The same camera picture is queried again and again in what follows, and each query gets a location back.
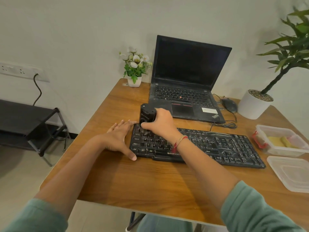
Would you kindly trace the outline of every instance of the laptop screen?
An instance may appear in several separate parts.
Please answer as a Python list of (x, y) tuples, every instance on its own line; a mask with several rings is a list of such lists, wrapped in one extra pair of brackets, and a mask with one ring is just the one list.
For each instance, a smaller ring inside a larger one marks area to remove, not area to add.
[(230, 47), (158, 36), (154, 78), (212, 89)]

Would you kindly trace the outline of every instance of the black mouse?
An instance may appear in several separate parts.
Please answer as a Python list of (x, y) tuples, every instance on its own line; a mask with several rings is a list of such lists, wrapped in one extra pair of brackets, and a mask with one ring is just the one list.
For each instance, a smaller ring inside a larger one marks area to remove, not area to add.
[(233, 100), (229, 98), (221, 99), (222, 106), (228, 110), (229, 112), (235, 113), (237, 112), (237, 104)]

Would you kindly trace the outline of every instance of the wooden desk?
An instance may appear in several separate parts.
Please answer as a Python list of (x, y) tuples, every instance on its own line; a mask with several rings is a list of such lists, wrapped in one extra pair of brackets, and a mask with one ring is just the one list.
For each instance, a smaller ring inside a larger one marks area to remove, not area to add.
[[(110, 126), (122, 119), (139, 119), (140, 105), (148, 102), (150, 84), (142, 83), (140, 88), (132, 88), (123, 86), (125, 82), (125, 79), (118, 81), (41, 187), (52, 179), (91, 137), (106, 132)], [(234, 119), (227, 111), (222, 113), (226, 120)], [(273, 106), (257, 120), (249, 120), (239, 114), (236, 116), (237, 129), (214, 126), (212, 130), (251, 137), (255, 126), (261, 124), (292, 129), (306, 140)], [(179, 128), (205, 131), (210, 129), (210, 124), (206, 122), (182, 119), (174, 121)], [(130, 138), (131, 132), (126, 137), (128, 146)], [(267, 166), (265, 169), (230, 166), (226, 169), (259, 191), (270, 206), (283, 211), (297, 224), (308, 229), (309, 194), (288, 191), (267, 163), (267, 155), (261, 151), (258, 153)], [(223, 225), (219, 211), (211, 204), (192, 171), (181, 163), (158, 162), (146, 158), (137, 158), (133, 162), (120, 153), (103, 151), (95, 162), (79, 199), (133, 211)]]

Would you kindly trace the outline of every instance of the laptop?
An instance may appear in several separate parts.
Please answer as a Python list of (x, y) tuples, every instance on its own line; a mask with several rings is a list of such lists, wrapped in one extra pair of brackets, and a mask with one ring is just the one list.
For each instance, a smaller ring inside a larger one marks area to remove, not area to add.
[(175, 118), (225, 123), (211, 89), (231, 50), (158, 35), (149, 104)]

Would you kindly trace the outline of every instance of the white flower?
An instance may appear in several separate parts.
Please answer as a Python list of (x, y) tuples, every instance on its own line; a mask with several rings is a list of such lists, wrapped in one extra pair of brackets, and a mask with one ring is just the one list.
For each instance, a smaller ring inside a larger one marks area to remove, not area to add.
[(121, 54), (120, 57), (121, 57), (121, 59), (123, 61), (128, 61), (128, 59), (129, 59), (129, 55), (128, 54)]
[(130, 62), (130, 64), (131, 64), (131, 67), (137, 68), (137, 64), (135, 62)]
[(132, 46), (129, 47), (129, 52), (132, 54), (135, 54), (137, 52), (137, 49), (133, 48)]
[(133, 62), (135, 62), (136, 64), (140, 64), (141, 62), (143, 62), (144, 59), (143, 58), (140, 58), (137, 54), (134, 55), (133, 57)]
[(149, 57), (147, 55), (144, 55), (144, 61), (148, 62), (149, 61)]

